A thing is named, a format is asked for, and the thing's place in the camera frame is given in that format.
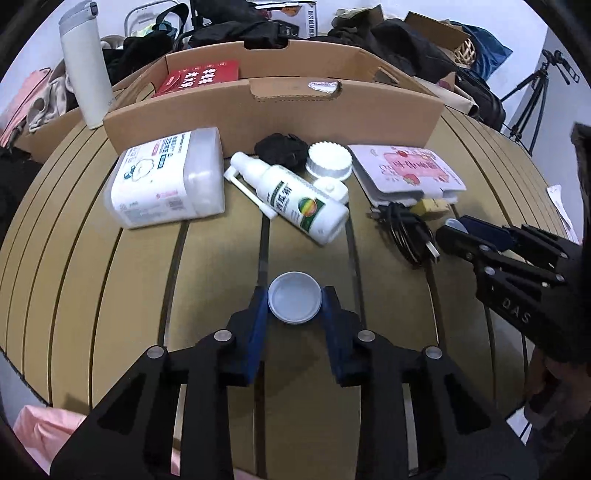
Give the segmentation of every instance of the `table surface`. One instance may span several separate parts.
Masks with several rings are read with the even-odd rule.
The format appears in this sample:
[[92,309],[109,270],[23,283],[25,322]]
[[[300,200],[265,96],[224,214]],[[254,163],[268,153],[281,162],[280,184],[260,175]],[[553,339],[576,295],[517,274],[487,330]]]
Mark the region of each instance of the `table surface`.
[[[458,215],[497,225],[528,223],[566,236],[546,182],[524,150],[499,133],[446,109],[427,148],[466,183]],[[0,250],[0,347],[45,400],[81,413],[149,346],[185,348],[224,327],[248,305],[259,274],[262,215],[235,187],[226,183],[223,215],[122,230],[102,198],[116,159],[102,127],[75,127],[35,178]],[[432,275],[412,269],[367,218],[369,203],[357,180],[351,177],[347,186],[359,271],[349,261],[351,234],[321,248],[277,219],[268,233],[268,278],[307,272],[321,285],[335,286],[349,310],[358,309],[362,298],[368,328],[405,348],[436,343],[437,312],[449,355],[493,399],[486,312],[475,298],[472,266],[443,255]],[[495,397],[504,415],[521,399],[522,339],[491,315]],[[354,477],[359,390],[336,385],[323,335],[313,322],[268,327],[264,433],[270,479]],[[252,387],[230,388],[233,460],[251,472],[254,405]],[[177,437],[181,417],[179,412]]]

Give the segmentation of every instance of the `bottle label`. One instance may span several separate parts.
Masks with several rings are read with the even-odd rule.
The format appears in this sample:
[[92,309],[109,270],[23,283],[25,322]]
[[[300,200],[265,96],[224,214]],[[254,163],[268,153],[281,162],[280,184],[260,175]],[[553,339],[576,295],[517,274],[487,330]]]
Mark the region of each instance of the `bottle label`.
[[111,188],[113,208],[131,227],[196,216],[183,169],[191,132],[130,148]]
[[309,233],[312,223],[326,203],[313,195],[316,190],[314,187],[305,184],[301,178],[290,171],[286,173],[291,174],[297,181],[289,184],[280,181],[271,192],[269,205],[294,225]]

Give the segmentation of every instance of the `spray bottle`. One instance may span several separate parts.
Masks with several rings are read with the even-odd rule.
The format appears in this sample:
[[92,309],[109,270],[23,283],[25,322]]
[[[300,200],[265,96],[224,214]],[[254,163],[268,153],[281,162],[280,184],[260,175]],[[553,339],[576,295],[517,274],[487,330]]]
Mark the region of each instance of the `spray bottle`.
[[[238,174],[256,190],[258,198],[238,181]],[[287,168],[271,166],[243,152],[232,156],[224,177],[271,220],[279,213],[320,245],[332,242],[349,218],[347,207]]]

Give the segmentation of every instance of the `white thermos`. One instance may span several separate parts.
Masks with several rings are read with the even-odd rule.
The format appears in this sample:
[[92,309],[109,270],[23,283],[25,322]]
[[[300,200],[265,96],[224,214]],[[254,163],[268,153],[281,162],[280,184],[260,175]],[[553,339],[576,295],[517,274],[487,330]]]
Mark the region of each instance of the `white thermos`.
[[61,49],[82,117],[89,128],[103,124],[115,100],[100,46],[96,2],[81,2],[60,19]]

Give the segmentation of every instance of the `plastic lid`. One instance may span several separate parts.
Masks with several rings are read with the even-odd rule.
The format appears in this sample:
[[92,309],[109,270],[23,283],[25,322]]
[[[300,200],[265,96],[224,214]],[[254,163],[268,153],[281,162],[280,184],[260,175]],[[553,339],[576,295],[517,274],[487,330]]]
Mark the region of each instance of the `plastic lid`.
[[329,197],[343,205],[349,201],[349,189],[340,180],[322,177],[314,182],[314,187],[325,192]]
[[60,36],[63,37],[72,28],[96,18],[99,8],[96,2],[80,2],[63,14],[59,21]]
[[278,319],[291,325],[312,319],[322,305],[318,282],[303,272],[279,275],[268,292],[269,308]]
[[306,170],[314,177],[332,177],[346,180],[351,176],[353,158],[342,145],[332,142],[318,142],[308,149]]

